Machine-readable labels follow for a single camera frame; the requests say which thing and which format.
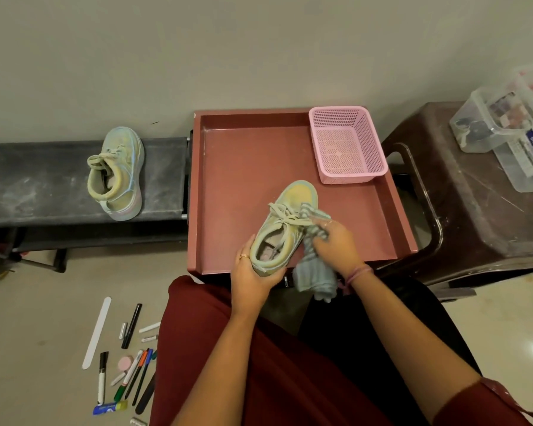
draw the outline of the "maroon clothing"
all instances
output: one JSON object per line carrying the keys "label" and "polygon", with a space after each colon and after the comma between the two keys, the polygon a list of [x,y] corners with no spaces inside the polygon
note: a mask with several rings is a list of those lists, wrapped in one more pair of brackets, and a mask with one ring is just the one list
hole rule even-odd
{"label": "maroon clothing", "polygon": [[[170,426],[231,314],[227,290],[176,279],[158,338],[151,426]],[[273,323],[253,333],[245,392],[247,425],[391,425],[384,414],[327,358]],[[529,425],[488,387],[456,395],[434,425]]]}

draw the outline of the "white wall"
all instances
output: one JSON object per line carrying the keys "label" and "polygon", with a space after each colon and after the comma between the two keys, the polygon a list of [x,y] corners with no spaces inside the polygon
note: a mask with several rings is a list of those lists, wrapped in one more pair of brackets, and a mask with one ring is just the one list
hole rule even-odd
{"label": "white wall", "polygon": [[384,138],[532,62],[533,0],[0,0],[0,142],[331,104],[367,106]]}

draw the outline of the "plastic container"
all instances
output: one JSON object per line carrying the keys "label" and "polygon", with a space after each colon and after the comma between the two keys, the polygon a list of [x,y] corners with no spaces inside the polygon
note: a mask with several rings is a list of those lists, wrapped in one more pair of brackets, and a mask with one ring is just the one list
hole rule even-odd
{"label": "plastic container", "polygon": [[368,182],[387,173],[389,167],[367,109],[314,107],[309,118],[322,183]]}
{"label": "plastic container", "polygon": [[524,134],[526,125],[511,126],[508,120],[502,126],[501,118],[490,112],[489,105],[497,101],[503,93],[489,88],[473,91],[470,98],[450,120],[460,149],[469,153],[484,153],[504,144],[508,140]]}
{"label": "plastic container", "polygon": [[517,138],[494,149],[502,169],[520,193],[533,193],[533,70],[516,74],[506,86],[525,107],[530,128]]}

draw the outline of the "hand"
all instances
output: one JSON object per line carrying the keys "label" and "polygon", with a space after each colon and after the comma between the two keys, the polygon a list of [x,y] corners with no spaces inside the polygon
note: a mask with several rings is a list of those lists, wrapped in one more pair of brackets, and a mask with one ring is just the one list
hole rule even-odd
{"label": "hand", "polygon": [[328,240],[314,238],[314,248],[324,262],[347,278],[363,261],[355,248],[354,235],[346,226],[334,220],[312,218],[314,224],[328,232]]}
{"label": "hand", "polygon": [[[270,289],[282,280],[286,272],[286,268],[282,268],[268,277],[259,277],[249,258],[254,240],[255,235],[235,254],[235,263],[231,270],[231,318],[256,320]],[[241,257],[241,254],[246,254],[247,257]]]}

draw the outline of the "shoelace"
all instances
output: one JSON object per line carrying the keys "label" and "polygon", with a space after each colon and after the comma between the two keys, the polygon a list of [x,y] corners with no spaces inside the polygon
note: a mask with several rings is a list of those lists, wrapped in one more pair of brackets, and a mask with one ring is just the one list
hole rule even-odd
{"label": "shoelace", "polygon": [[[283,203],[269,203],[268,205],[270,207],[270,213],[275,214],[278,217],[274,221],[275,224],[279,222],[283,226],[286,226],[287,228],[288,226],[291,226],[291,225],[301,225],[303,227],[312,225],[312,220],[310,220],[309,218],[300,218],[300,214],[297,211],[293,210],[291,207]],[[274,253],[276,251],[282,248],[282,246],[284,245],[284,243],[286,242],[289,236],[290,236],[290,232],[288,230],[284,230],[284,234],[282,238],[280,239],[280,242],[278,243],[278,245],[274,248],[273,253],[270,256],[270,259],[274,257]]]}
{"label": "shoelace", "polygon": [[116,150],[107,149],[108,152],[101,152],[100,154],[96,156],[91,156],[87,158],[87,164],[91,169],[93,170],[106,170],[107,176],[110,176],[113,174],[113,171],[111,168],[106,164],[105,159],[113,159],[116,160],[119,158],[119,151],[124,149],[124,145],[117,146]]}

